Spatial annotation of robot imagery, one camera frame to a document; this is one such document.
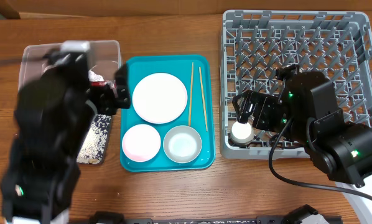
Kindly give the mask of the white napkin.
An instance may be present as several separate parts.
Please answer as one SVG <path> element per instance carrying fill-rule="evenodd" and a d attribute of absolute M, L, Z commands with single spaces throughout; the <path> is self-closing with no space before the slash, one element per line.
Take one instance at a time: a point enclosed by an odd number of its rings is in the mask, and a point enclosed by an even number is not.
<path fill-rule="evenodd" d="M 101 75 L 96 74 L 93 70 L 88 71 L 88 78 L 91 82 L 103 82 L 104 78 Z"/>

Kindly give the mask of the pink bowl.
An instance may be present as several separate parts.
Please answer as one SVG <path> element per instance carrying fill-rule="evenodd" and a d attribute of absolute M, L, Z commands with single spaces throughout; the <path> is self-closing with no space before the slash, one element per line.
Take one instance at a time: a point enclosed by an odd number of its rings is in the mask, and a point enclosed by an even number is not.
<path fill-rule="evenodd" d="M 125 132 L 121 146 L 128 159 L 134 162 L 147 162 L 159 152 L 160 134 L 148 124 L 137 124 Z"/>

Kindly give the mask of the white cup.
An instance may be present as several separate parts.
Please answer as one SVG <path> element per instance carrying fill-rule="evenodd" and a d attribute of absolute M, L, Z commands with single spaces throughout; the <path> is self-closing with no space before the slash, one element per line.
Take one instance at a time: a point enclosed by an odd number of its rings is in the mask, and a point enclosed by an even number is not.
<path fill-rule="evenodd" d="M 235 122 L 230 131 L 230 139 L 239 147 L 246 147 L 254 139 L 254 129 L 249 123 Z"/>

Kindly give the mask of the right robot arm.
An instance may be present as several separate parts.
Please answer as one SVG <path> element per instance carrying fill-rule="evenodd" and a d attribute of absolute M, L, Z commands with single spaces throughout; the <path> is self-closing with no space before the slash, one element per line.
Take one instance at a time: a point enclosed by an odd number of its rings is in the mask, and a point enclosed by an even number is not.
<path fill-rule="evenodd" d="M 346 122 L 333 83 L 322 72 L 303 72 L 298 65 L 278 68 L 284 87 L 278 96 L 245 90 L 232 99 L 239 123 L 253 119 L 256 129 L 276 132 L 269 169 L 291 185 L 341 192 L 361 223 L 372 223 L 372 128 Z M 313 165 L 335 186 L 291 180 L 278 174 L 272 158 L 281 138 L 298 142 Z"/>

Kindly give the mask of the wooden chopstick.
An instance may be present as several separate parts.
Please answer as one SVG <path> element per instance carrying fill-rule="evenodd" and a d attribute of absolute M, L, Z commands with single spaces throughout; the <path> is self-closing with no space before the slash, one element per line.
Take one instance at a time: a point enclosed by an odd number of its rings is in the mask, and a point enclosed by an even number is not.
<path fill-rule="evenodd" d="M 189 110 L 188 110 L 188 126 L 191 126 L 191 119 L 192 119 L 193 74 L 194 74 L 194 62 L 192 62 L 192 69 L 191 69 L 191 76 L 190 76 L 190 95 L 189 95 Z"/>
<path fill-rule="evenodd" d="M 199 79 L 200 79 L 200 89 L 202 93 L 202 105 L 203 105 L 203 115 L 204 115 L 204 121 L 205 121 L 205 131 L 208 132 L 207 109 L 206 109 L 206 104 L 205 104 L 205 92 L 204 92 L 201 67 L 198 68 L 198 72 L 199 72 Z"/>

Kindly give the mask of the grey bowl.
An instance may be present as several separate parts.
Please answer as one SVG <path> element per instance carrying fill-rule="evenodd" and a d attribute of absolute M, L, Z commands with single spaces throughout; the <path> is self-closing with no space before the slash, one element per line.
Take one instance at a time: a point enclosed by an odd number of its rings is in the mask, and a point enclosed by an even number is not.
<path fill-rule="evenodd" d="M 173 162 L 186 164 L 195 160 L 202 150 L 199 133 L 190 126 L 176 126 L 170 129 L 163 140 L 166 156 Z"/>

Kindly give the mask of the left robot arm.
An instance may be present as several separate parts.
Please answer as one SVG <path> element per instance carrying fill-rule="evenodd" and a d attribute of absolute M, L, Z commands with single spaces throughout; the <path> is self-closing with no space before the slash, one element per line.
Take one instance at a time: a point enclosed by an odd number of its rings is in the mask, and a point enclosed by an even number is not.
<path fill-rule="evenodd" d="M 8 223 L 50 223 L 67 212 L 81 173 L 77 157 L 95 116 L 131 106 L 127 65 L 113 82 L 97 83 L 88 76 L 89 52 L 53 49 L 43 60 L 49 68 L 17 95 L 19 132 L 0 182 Z"/>

